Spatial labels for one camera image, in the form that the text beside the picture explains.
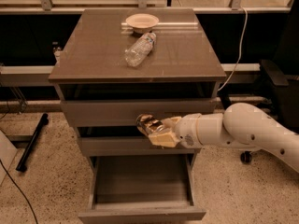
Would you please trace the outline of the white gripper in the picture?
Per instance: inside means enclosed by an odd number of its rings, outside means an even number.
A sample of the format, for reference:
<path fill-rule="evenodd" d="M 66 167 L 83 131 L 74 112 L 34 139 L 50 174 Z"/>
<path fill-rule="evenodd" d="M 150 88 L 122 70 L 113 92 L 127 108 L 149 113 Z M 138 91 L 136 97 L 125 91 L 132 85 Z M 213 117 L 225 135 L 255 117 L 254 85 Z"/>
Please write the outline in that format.
<path fill-rule="evenodd" d="M 197 121 L 201 114 L 190 114 L 184 117 L 171 117 L 162 119 L 161 123 L 165 129 L 173 129 L 175 133 L 152 133 L 149 140 L 155 146 L 175 147 L 180 143 L 185 148 L 199 148 L 201 143 L 197 135 Z"/>

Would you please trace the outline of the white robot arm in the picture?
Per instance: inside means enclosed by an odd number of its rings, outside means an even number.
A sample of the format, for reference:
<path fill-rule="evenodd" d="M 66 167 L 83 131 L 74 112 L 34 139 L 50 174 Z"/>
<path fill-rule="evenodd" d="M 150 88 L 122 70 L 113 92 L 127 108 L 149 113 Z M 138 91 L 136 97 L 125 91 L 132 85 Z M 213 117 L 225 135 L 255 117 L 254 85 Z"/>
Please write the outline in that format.
<path fill-rule="evenodd" d="M 299 134 L 246 103 L 230 105 L 223 113 L 164 119 L 149 140 L 162 147 L 216 145 L 244 151 L 265 150 L 299 172 Z"/>

